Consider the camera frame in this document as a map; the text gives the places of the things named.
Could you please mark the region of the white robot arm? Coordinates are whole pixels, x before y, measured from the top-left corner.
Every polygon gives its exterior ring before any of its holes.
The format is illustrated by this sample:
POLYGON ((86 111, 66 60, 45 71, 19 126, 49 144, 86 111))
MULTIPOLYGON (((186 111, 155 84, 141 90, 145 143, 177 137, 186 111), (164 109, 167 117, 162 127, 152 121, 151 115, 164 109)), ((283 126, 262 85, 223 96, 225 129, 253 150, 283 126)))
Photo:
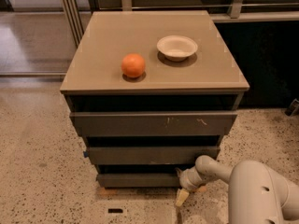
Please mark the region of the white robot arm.
POLYGON ((283 224, 299 219, 299 186, 258 161, 234 167, 203 155, 195 165, 178 173, 176 206, 190 193, 216 180, 228 185, 229 224, 283 224))

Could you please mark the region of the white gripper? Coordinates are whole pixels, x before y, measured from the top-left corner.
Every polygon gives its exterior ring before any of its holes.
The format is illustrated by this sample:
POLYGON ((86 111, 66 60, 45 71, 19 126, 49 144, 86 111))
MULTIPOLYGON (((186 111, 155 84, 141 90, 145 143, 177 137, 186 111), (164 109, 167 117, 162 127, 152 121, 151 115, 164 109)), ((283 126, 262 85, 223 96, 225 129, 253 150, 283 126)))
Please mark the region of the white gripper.
POLYGON ((189 191, 194 191, 206 183, 205 179, 197 172, 196 168, 190 168, 182 171, 179 168, 175 168, 177 176, 179 177, 179 184, 183 189, 179 189, 175 205, 181 207, 188 199, 189 191))

